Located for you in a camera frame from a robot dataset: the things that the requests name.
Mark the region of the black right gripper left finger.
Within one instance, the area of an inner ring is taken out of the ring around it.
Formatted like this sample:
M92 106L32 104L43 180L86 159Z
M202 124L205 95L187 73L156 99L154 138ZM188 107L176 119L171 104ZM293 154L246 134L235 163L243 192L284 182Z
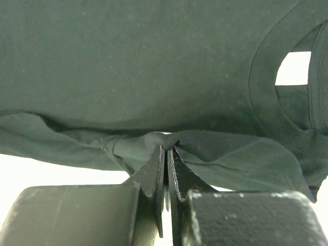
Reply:
M165 206L165 150L160 145L155 148L147 162L131 175L123 185L140 185L140 189L147 197L151 213L160 238L163 238L162 212Z

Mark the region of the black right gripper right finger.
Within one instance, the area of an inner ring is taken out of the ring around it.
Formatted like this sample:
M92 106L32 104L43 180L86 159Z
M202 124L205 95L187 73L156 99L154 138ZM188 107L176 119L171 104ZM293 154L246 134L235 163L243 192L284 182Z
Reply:
M214 245L214 218L219 195L182 160L173 148L167 154L174 245Z

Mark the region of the black t shirt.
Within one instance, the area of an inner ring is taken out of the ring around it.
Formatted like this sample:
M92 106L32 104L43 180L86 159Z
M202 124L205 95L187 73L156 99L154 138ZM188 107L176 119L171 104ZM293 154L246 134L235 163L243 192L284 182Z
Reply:
M1 153L211 185L327 177L327 1L1 1Z

